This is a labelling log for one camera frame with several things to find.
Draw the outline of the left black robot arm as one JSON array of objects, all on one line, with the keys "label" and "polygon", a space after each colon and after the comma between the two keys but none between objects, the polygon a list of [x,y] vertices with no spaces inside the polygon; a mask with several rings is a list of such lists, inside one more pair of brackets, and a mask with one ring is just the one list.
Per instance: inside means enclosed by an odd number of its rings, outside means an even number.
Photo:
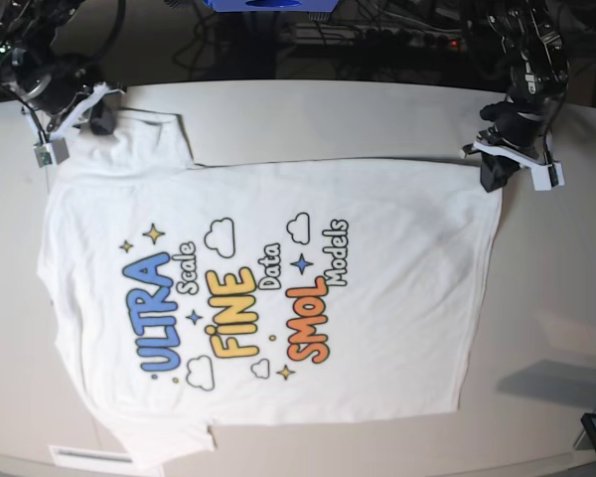
[{"label": "left black robot arm", "polygon": [[500,190],[521,169],[537,191],[564,184],[553,157],[552,125],[567,97],[569,65],[563,40],[543,1],[461,1],[462,40],[478,74],[507,79],[503,100],[484,106],[488,126],[464,146],[481,155],[480,183]]}]

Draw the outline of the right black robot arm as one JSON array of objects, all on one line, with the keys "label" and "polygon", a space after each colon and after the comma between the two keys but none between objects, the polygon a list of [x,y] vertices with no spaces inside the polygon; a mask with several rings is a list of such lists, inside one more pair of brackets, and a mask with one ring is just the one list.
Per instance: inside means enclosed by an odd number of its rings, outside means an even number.
[{"label": "right black robot arm", "polygon": [[100,62],[121,32],[126,3],[116,6],[112,28],[92,54],[58,54],[53,42],[80,1],[0,3],[0,90],[22,105],[40,145],[72,127],[89,126],[95,135],[113,133],[114,112],[104,98],[124,91],[104,79]]}]

